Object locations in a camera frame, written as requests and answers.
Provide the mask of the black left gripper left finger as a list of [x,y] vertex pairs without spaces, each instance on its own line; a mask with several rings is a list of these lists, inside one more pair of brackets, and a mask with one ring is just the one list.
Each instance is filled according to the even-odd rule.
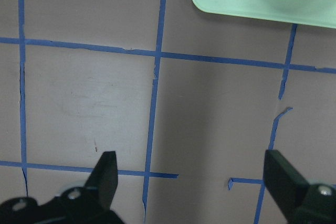
[[89,190],[100,206],[109,210],[118,187],[118,166],[115,151],[103,152],[84,188]]

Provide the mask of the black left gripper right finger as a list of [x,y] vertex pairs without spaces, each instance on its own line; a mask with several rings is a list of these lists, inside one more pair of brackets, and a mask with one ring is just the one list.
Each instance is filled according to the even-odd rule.
[[278,150],[265,151],[263,181],[279,208],[297,208],[310,186]]

